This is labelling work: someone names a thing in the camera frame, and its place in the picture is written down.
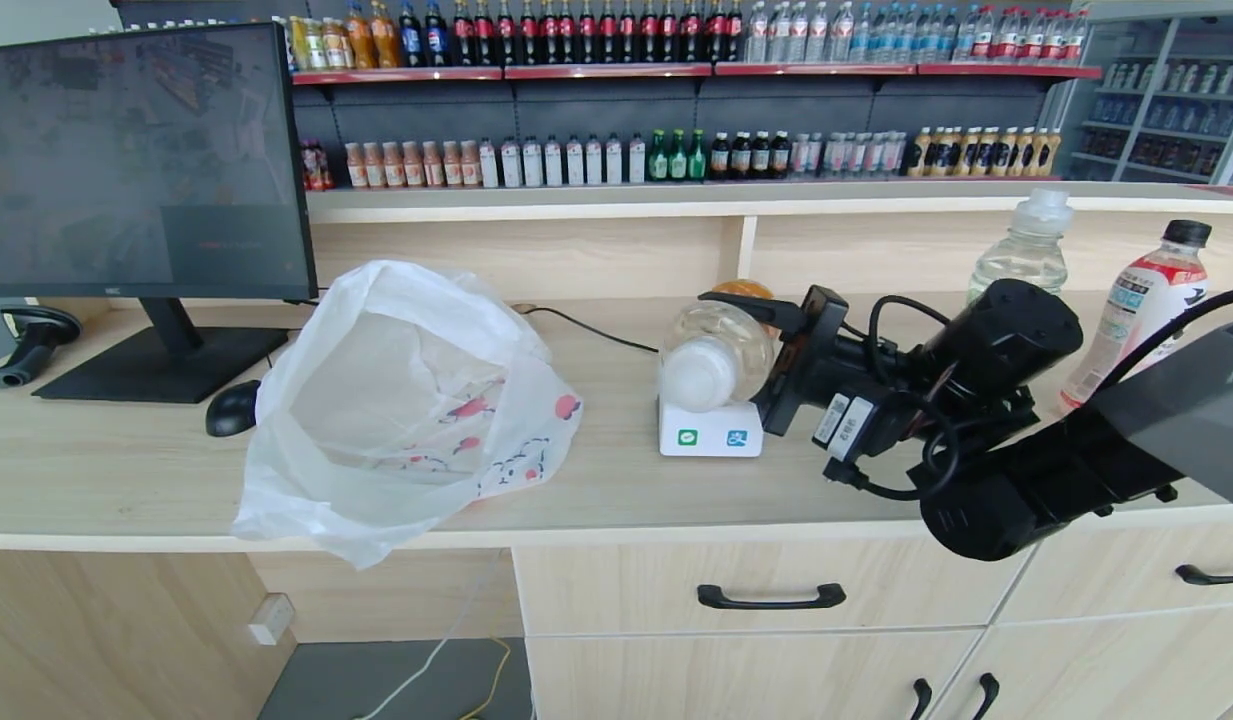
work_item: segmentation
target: monitor screen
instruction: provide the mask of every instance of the monitor screen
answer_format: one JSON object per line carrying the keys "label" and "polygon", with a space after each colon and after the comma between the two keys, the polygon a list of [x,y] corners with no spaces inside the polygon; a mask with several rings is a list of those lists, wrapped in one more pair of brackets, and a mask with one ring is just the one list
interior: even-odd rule
{"label": "monitor screen", "polygon": [[316,292],[276,23],[0,47],[0,296]]}

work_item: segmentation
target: computer mouse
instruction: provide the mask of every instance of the computer mouse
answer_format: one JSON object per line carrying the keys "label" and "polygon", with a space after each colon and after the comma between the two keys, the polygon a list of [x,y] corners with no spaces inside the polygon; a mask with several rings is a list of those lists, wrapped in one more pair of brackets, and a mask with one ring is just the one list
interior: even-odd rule
{"label": "computer mouse", "polygon": [[256,424],[256,392],[260,381],[223,388],[208,404],[208,435],[236,436]]}

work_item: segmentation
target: green glass bottle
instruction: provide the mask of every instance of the green glass bottle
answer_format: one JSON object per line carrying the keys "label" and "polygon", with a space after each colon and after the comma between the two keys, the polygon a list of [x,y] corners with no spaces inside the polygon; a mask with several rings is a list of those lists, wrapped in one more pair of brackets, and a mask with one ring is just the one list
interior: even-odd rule
{"label": "green glass bottle", "polygon": [[665,182],[670,174],[670,159],[665,154],[665,131],[652,132],[652,152],[647,155],[647,179],[652,182]]}
{"label": "green glass bottle", "polygon": [[674,131],[674,144],[670,147],[670,179],[683,182],[688,179],[688,150],[683,142],[683,131]]}
{"label": "green glass bottle", "polygon": [[688,178],[694,181],[704,181],[707,159],[704,159],[704,131],[692,131],[692,155],[688,155]]}

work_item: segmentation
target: yellow cable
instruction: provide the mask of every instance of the yellow cable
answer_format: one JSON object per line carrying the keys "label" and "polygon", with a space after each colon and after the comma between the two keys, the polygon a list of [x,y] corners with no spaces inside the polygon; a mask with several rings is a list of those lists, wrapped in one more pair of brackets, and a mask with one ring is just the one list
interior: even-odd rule
{"label": "yellow cable", "polygon": [[492,689],[487,693],[487,700],[483,700],[483,705],[476,706],[473,710],[461,715],[457,720],[473,720],[475,715],[478,715],[478,713],[487,710],[488,705],[492,705],[492,698],[496,697],[496,685],[501,683],[501,671],[506,669],[506,661],[510,658],[510,652],[514,652],[510,650],[510,646],[507,646],[506,641],[502,641],[502,639],[496,635],[490,635],[488,640],[506,648],[506,655],[501,657],[501,665],[496,666],[496,674],[492,676]]}

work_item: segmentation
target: floor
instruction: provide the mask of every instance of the floor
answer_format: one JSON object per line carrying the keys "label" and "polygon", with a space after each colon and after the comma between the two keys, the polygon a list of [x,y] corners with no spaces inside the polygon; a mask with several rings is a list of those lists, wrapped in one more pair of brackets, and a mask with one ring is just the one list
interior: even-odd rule
{"label": "floor", "polygon": [[[482,720],[529,720],[531,684],[523,639],[510,637],[510,658]],[[436,641],[301,644],[287,661],[258,720],[351,720],[371,713],[425,663]],[[427,673],[374,720],[459,720],[483,700],[506,651],[488,639],[451,641]]]}

